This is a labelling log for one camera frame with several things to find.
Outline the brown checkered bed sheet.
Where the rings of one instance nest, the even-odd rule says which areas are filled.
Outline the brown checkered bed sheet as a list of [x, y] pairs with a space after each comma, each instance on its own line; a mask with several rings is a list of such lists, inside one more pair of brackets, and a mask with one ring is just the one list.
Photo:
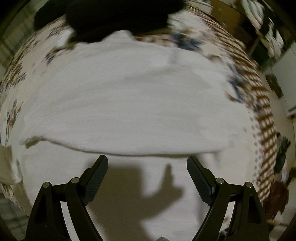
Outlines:
[[255, 186], [260, 201], [264, 201], [270, 193], [273, 182], [273, 172], [276, 163], [276, 130], [274, 126], [273, 113], [271, 111], [268, 90], [263, 86], [256, 65], [245, 52], [245, 45], [234, 38], [212, 17], [198, 10], [188, 1], [185, 1], [185, 9], [197, 15], [210, 27], [216, 40], [215, 43], [224, 49], [239, 69], [240, 76], [245, 81], [247, 90], [245, 93], [253, 101], [254, 130], [258, 138], [259, 168], [256, 172]]

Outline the white fuzzy garment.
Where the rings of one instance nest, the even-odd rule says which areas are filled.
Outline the white fuzzy garment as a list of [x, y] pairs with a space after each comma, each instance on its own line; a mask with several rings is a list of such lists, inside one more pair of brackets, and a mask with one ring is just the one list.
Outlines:
[[118, 32], [78, 46], [38, 79], [18, 140], [115, 155], [224, 150], [251, 128], [247, 107], [231, 100], [232, 76], [198, 53]]

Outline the black garment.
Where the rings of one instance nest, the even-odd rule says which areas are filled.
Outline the black garment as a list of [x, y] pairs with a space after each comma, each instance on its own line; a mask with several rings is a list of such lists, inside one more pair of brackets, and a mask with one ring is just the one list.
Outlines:
[[184, 7], [184, 1], [47, 1], [34, 17], [34, 28], [65, 16], [76, 41], [93, 43], [116, 31], [140, 35], [164, 29], [169, 15]]

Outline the floral bed blanket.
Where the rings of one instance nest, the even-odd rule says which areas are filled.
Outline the floral bed blanket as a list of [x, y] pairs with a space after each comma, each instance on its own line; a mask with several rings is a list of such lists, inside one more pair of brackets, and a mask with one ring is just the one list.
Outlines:
[[254, 95], [206, 20], [181, 11], [172, 35], [120, 31], [73, 48], [63, 18], [34, 33], [1, 78], [5, 196], [30, 214], [44, 182], [66, 183], [106, 155], [88, 206], [102, 237], [190, 240], [207, 212], [190, 155], [230, 183], [257, 184]]

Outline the chair with clothes pile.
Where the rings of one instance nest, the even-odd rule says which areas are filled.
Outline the chair with clothes pile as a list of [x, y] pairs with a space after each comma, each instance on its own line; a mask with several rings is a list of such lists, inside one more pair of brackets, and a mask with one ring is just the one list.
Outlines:
[[265, 1], [242, 0], [241, 5], [256, 33], [267, 44], [268, 55], [278, 60], [282, 56], [284, 40], [271, 7]]

